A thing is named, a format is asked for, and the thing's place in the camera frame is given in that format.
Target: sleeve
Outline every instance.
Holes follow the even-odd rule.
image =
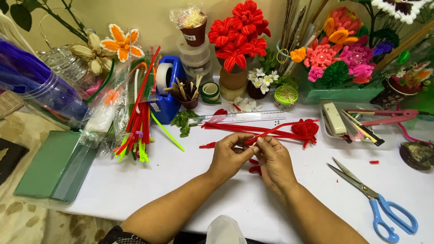
[[[98,244],[149,244],[142,238],[124,232],[120,226],[113,227]]]

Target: pink tool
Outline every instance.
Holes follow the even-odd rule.
[[[390,116],[390,118],[385,118],[385,119],[363,121],[361,122],[361,124],[364,126],[375,126],[380,124],[385,124],[385,125],[396,124],[396,123],[412,120],[416,118],[416,116],[419,114],[425,114],[425,112],[419,112],[415,109],[395,110],[395,111],[348,109],[346,112],[349,114],[358,113],[360,115]]]

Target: blue scissors handle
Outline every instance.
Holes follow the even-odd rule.
[[[386,201],[384,199],[383,196],[381,196],[380,194],[378,194],[378,202],[381,206],[381,208],[383,209],[383,211],[385,212],[385,214],[395,223],[397,224],[401,229],[403,229],[407,234],[414,234],[417,232],[419,225],[418,225],[418,221],[416,220],[416,218],[410,214],[407,210],[405,210],[403,207],[399,206],[398,204],[391,202],[391,201]],[[405,223],[402,219],[400,219],[398,216],[396,216],[392,210],[390,209],[390,207],[394,207],[396,208],[398,211],[400,211],[402,214],[404,214],[405,216],[407,216],[407,218],[410,220],[411,222],[411,226],[409,226],[407,223]]]
[[[395,229],[393,227],[389,227],[381,218],[377,201],[372,199],[369,200],[369,203],[371,204],[372,211],[374,212],[374,230],[375,232],[377,232],[377,235],[381,237],[384,241],[388,241],[390,243],[397,243],[399,241],[399,236],[394,233]],[[385,237],[383,234],[381,234],[380,230],[378,229],[378,225],[381,225],[382,227],[384,227],[384,229],[387,230],[389,237]]]

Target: beige flower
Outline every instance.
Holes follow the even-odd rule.
[[[99,45],[101,40],[95,33],[89,31],[87,37],[89,39],[87,43],[88,46],[77,44],[70,47],[69,50],[88,61],[89,70],[92,71],[95,76],[101,74],[102,69],[110,71],[112,67],[112,59],[110,56],[116,53],[113,54],[104,50]]]

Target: scissors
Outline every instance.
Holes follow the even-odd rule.
[[[381,196],[377,192],[373,191],[371,188],[367,187],[359,179],[357,179],[357,177],[355,177],[339,161],[337,161],[335,158],[332,158],[332,159],[342,169],[342,171],[340,171],[339,169],[331,166],[330,164],[327,164],[327,165],[332,170],[334,170],[336,173],[338,173],[338,175],[342,176],[342,178],[344,178],[345,180],[347,180],[348,182],[350,182],[351,184],[353,184],[353,186],[357,187],[360,191],[362,191],[369,198],[369,203],[371,204],[372,211],[374,212],[374,230],[375,230],[375,232],[377,232],[377,234],[384,241],[388,241],[390,243],[397,243],[399,241],[399,236],[396,233],[394,233],[395,229],[393,227],[389,227],[382,220],[381,215],[380,215],[380,211],[378,209],[377,202],[380,204],[381,208],[383,209],[383,211],[385,212],[385,214],[387,215],[387,217],[389,217],[389,219],[391,219],[395,224],[397,224],[407,234],[414,234],[414,233],[417,232],[418,227],[419,227],[418,226],[418,222],[417,222],[416,218],[412,214],[410,214],[407,210],[405,210],[403,207],[399,206],[398,204],[396,204],[394,202],[391,202],[391,201],[386,201],[383,196]],[[411,226],[409,226],[402,219],[400,219],[398,216],[396,216],[392,212],[392,210],[390,209],[390,207],[396,208],[398,211],[400,211],[405,216],[407,216],[408,219],[410,219]],[[378,225],[381,225],[382,227],[384,227],[387,230],[387,232],[389,234],[389,237],[386,238],[385,236],[383,236],[380,233],[380,231],[378,230]]]

